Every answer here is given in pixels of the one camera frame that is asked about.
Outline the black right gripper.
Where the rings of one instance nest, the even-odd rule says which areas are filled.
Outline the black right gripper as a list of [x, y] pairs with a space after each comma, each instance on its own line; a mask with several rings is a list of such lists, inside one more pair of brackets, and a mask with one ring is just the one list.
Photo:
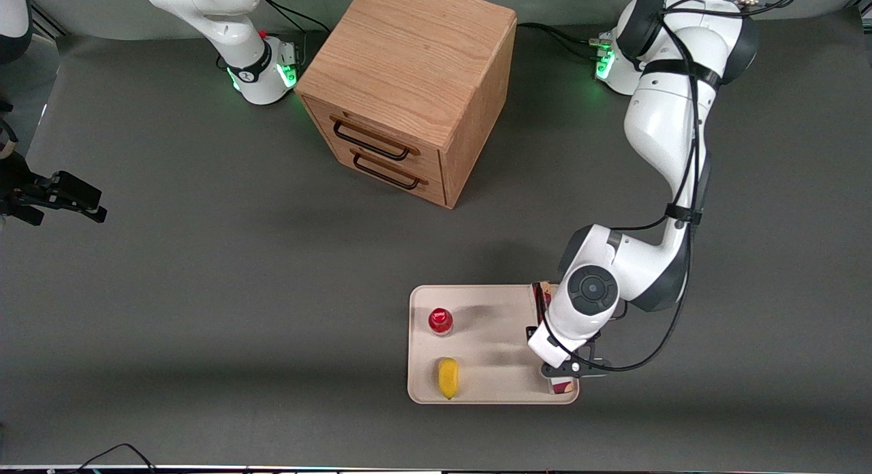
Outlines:
[[[40, 226], [44, 213], [30, 205], [19, 205], [16, 191], [35, 182], [35, 174], [30, 170], [24, 155], [18, 151], [1, 161], [1, 214], [2, 217], [15, 217]], [[86, 216], [96, 223], [106, 220], [107, 210], [100, 205], [102, 191], [84, 182], [67, 171], [57, 171], [51, 177], [35, 186], [32, 203], [54, 210], [69, 210]]]

